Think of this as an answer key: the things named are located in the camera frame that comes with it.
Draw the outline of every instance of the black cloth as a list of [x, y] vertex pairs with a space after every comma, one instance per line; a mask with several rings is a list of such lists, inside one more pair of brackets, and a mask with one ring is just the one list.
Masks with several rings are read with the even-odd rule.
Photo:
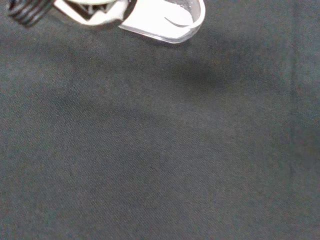
[[180, 45], [0, 16], [0, 239], [320, 239], [320, 2], [205, 3]]

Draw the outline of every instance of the fabric surface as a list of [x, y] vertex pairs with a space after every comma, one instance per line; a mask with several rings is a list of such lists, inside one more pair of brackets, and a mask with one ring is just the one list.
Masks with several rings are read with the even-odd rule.
[[181, 45], [1, 14], [1, 239], [320, 239], [320, 3], [205, 3]]

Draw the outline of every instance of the white plastic part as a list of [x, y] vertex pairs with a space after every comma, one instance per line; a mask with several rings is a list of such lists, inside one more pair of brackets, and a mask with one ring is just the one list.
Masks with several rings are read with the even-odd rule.
[[133, 12], [119, 27], [177, 44], [199, 30], [205, 15], [203, 0], [137, 0]]
[[64, 0], [56, 0], [53, 4], [61, 12], [63, 12], [73, 20], [79, 22], [80, 24], [88, 26], [97, 26], [111, 23], [115, 20], [123, 20], [125, 11], [129, 4], [129, 0], [117, 0], [107, 13], [98, 10], [93, 14], [93, 16], [89, 20], [83, 18]]
[[84, 5], [102, 5], [115, 2], [116, 0], [69, 0], [70, 2], [74, 2], [76, 4], [84, 4]]

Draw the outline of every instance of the coiled spring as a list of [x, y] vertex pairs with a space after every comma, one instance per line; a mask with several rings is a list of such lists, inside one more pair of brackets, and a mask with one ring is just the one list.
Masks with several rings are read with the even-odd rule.
[[54, 0], [11, 0], [7, 14], [19, 24], [31, 27], [53, 6]]

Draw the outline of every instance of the dark gray fabric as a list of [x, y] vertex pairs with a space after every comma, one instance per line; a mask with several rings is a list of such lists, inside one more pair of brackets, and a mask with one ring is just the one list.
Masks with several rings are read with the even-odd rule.
[[206, 5], [182, 45], [0, 16], [1, 239], [320, 238], [320, 3]]

